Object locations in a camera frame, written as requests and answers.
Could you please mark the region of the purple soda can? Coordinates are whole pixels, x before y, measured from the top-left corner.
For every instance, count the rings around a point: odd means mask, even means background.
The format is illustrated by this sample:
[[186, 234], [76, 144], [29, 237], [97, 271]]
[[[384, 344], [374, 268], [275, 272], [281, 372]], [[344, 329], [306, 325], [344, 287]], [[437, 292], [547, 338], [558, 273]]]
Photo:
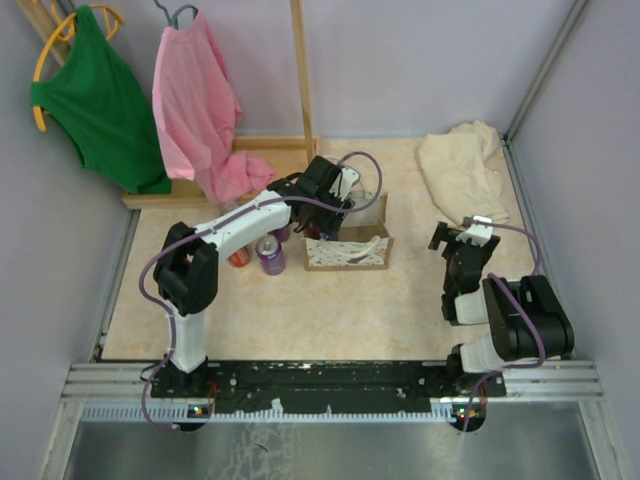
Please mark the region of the purple soda can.
[[291, 228], [287, 225], [271, 231], [270, 234], [276, 237], [279, 242], [284, 243], [290, 238]]

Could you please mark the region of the red can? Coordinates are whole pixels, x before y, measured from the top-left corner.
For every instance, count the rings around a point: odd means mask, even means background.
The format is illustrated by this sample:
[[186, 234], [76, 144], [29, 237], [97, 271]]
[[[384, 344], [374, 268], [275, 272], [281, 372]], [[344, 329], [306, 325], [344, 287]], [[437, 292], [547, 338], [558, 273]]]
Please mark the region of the red can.
[[235, 268], [247, 266], [251, 260], [251, 252], [247, 246], [243, 246], [236, 250], [228, 257], [228, 262]]
[[235, 201], [226, 202], [220, 207], [220, 215], [225, 216], [234, 210], [237, 210], [240, 207], [240, 204]]

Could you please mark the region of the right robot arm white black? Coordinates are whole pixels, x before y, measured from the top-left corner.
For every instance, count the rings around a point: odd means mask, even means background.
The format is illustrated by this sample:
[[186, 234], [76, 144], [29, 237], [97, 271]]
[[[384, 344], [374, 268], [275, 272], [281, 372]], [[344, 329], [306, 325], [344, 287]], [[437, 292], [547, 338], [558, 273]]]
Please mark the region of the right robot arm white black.
[[428, 245], [431, 250], [444, 247], [444, 319], [453, 326], [489, 327], [488, 334], [453, 347], [447, 357], [448, 387], [461, 396], [473, 393], [488, 373], [537, 368], [549, 358], [571, 354], [575, 346], [573, 326], [538, 264], [519, 280], [484, 272], [501, 241], [495, 229], [537, 241], [523, 229], [474, 216], [464, 218], [461, 229], [438, 223]]

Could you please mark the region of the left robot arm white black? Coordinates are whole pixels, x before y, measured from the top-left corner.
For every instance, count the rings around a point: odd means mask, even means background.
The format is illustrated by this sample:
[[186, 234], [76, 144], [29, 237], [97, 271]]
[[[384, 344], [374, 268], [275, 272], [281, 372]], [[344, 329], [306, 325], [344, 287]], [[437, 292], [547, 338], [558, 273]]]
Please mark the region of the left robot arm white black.
[[317, 156], [303, 172], [269, 184], [252, 201], [195, 227], [172, 226], [153, 280], [170, 328], [172, 383], [184, 395], [201, 394], [208, 384], [204, 348], [204, 311], [218, 293], [219, 263], [264, 235], [292, 223], [336, 232], [354, 208], [351, 190], [357, 170]]

